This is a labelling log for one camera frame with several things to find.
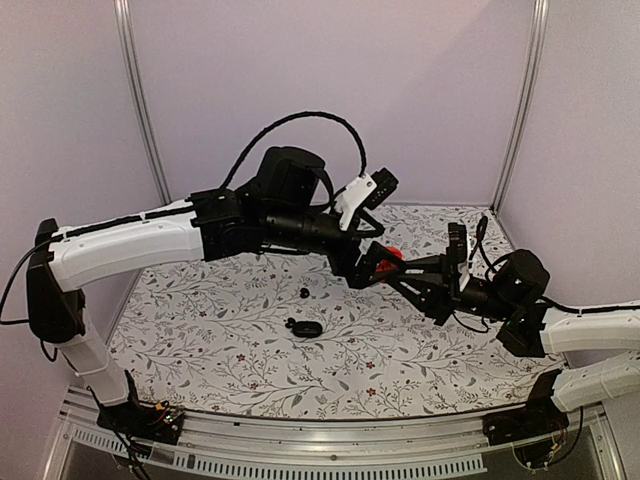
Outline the black earbud charging case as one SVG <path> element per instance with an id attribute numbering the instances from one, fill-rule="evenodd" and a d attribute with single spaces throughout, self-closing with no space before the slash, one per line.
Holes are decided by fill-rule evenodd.
<path id="1" fill-rule="evenodd" d="M 315 321 L 300 321 L 292 324 L 291 331 L 298 338 L 317 338 L 323 333 L 323 327 Z"/>

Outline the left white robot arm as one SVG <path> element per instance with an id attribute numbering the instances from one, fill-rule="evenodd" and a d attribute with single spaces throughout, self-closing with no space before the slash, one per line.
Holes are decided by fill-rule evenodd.
<path id="1" fill-rule="evenodd" d="M 164 208 L 75 229 L 43 221 L 26 272 L 29 326 L 55 345 L 93 391 L 111 419 L 128 434 L 148 426 L 135 385 L 118 367 L 86 314 L 83 287 L 105 277 L 150 266 L 214 261 L 241 253 L 317 253 L 332 272 L 356 283 L 375 271 L 359 260 L 360 243 L 382 234 L 370 213 L 397 188 L 387 169 L 361 173 L 328 200 L 324 161 L 297 147 L 268 149 L 244 185 L 191 194 Z"/>

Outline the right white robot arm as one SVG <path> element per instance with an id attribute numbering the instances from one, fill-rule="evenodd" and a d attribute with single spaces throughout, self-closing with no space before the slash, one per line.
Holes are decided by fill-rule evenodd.
<path id="1" fill-rule="evenodd" d="M 540 376 L 532 402 L 517 415 L 524 435 L 539 435 L 554 422 L 556 410 L 569 412 L 638 392 L 638 306 L 566 307 L 545 298 L 550 274 L 529 250 L 501 257 L 499 269 L 484 278 L 471 275 L 454 253 L 387 261 L 386 283 L 436 324 L 459 313 L 498 322 L 497 340 L 516 357 L 615 351 L 595 364 Z"/>

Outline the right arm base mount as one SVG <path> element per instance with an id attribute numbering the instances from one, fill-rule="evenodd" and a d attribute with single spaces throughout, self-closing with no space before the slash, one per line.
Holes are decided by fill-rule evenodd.
<path id="1" fill-rule="evenodd" d="M 568 416 L 551 400 L 559 369 L 540 375 L 523 406 L 487 414 L 482 431 L 491 446 L 550 434 L 569 426 Z"/>

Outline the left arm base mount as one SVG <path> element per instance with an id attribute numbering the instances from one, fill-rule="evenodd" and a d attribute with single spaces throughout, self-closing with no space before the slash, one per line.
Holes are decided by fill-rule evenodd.
<path id="1" fill-rule="evenodd" d="M 113 432 L 154 442 L 176 445 L 184 424 L 184 409 L 162 401 L 153 406 L 139 401 L 135 382 L 125 371 L 127 400 L 115 406 L 99 406 L 97 425 Z"/>

